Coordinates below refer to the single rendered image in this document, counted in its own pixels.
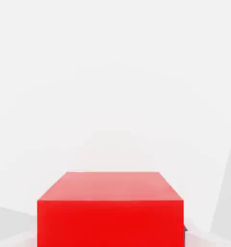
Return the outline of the small red cube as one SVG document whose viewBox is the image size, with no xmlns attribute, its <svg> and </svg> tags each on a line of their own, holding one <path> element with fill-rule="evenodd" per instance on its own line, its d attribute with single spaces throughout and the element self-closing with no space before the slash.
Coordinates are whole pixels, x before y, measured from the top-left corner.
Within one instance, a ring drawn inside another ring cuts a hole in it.
<svg viewBox="0 0 231 247">
<path fill-rule="evenodd" d="M 67 172 L 37 201 L 37 247 L 184 247 L 184 233 L 159 172 Z"/>
</svg>

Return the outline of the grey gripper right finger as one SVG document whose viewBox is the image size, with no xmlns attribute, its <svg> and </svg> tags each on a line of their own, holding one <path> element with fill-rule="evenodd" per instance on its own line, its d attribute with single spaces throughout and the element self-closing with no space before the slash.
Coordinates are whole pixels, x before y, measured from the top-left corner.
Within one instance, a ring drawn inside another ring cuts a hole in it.
<svg viewBox="0 0 231 247">
<path fill-rule="evenodd" d="M 185 226 L 185 247 L 231 247 L 231 241 Z"/>
</svg>

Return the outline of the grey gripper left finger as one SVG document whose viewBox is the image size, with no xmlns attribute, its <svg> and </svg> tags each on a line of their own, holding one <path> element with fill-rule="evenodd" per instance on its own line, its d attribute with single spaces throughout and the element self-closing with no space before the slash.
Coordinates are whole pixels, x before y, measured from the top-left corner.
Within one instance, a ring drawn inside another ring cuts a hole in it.
<svg viewBox="0 0 231 247">
<path fill-rule="evenodd" d="M 37 247 L 37 232 L 23 232 L 0 240 L 0 247 Z"/>
</svg>

